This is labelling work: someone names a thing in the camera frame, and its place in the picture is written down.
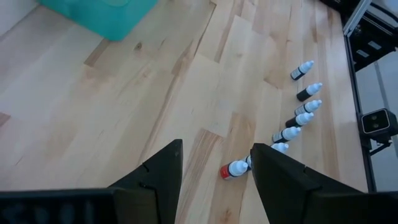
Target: wooden floor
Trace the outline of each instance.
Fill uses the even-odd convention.
[[[323,82],[287,154],[367,191],[339,14],[315,0],[213,1],[160,0],[122,42],[44,7],[3,35],[0,189],[105,187],[180,138],[177,223],[264,223],[252,175],[218,169],[271,144],[295,94]]]

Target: black camera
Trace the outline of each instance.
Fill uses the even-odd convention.
[[[394,113],[380,109],[362,115],[361,134],[379,143],[386,144],[391,136],[398,134],[398,122]]]

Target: teal plastic bin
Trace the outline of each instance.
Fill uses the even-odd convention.
[[[123,40],[157,0],[39,0],[109,40]]]

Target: small bottle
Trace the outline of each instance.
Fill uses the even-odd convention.
[[[286,128],[283,131],[274,134],[272,136],[272,141],[274,143],[280,143],[280,142],[285,143],[295,138],[300,132],[301,128],[296,128],[296,127]]]
[[[242,159],[242,161],[244,161],[248,164],[248,171],[250,171],[251,170],[251,156],[250,155],[246,156],[244,159]]]
[[[249,165],[244,161],[234,161],[226,164],[220,169],[221,177],[229,180],[243,175],[248,170]]]
[[[292,118],[288,121],[286,121],[285,125],[286,128],[290,127],[301,127],[306,125],[308,122],[310,122],[313,118],[313,113],[304,113],[304,114],[299,114],[295,118]]]
[[[271,148],[278,150],[281,153],[286,153],[289,145],[286,143],[275,143],[271,146]]]
[[[304,64],[296,68],[290,74],[290,76],[293,78],[293,80],[298,80],[299,78],[303,77],[307,72],[309,72],[312,66],[313,66],[313,61],[305,62]]]
[[[305,90],[301,91],[297,94],[297,99],[301,102],[305,101],[306,99],[310,98],[312,95],[318,93],[321,89],[322,83],[315,83],[306,87]]]
[[[294,110],[294,114],[297,116],[302,113],[311,113],[316,111],[322,105],[322,100],[313,100],[304,105],[299,106],[296,110]]]

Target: bottle label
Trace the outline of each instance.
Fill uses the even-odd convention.
[[[302,106],[300,106],[299,108],[297,108],[295,111],[294,111],[294,113],[296,114],[296,115],[299,115],[299,114],[302,114],[302,113],[308,113],[308,111],[307,110],[305,110],[305,107],[304,107],[305,105],[302,105]]]
[[[298,78],[299,76],[303,75],[303,73],[300,71],[299,68],[296,68],[296,70],[294,70],[290,76],[292,76],[293,79]]]
[[[273,142],[277,142],[277,141],[280,141],[280,140],[282,140],[284,137],[283,137],[283,135],[282,135],[282,132],[279,132],[279,133],[277,133],[277,134],[274,134],[273,136],[272,136],[272,141]]]
[[[234,177],[229,173],[229,165],[230,165],[230,164],[226,164],[225,166],[223,166],[223,167],[220,169],[221,178],[223,178],[224,180],[229,180],[229,179],[234,178]]]

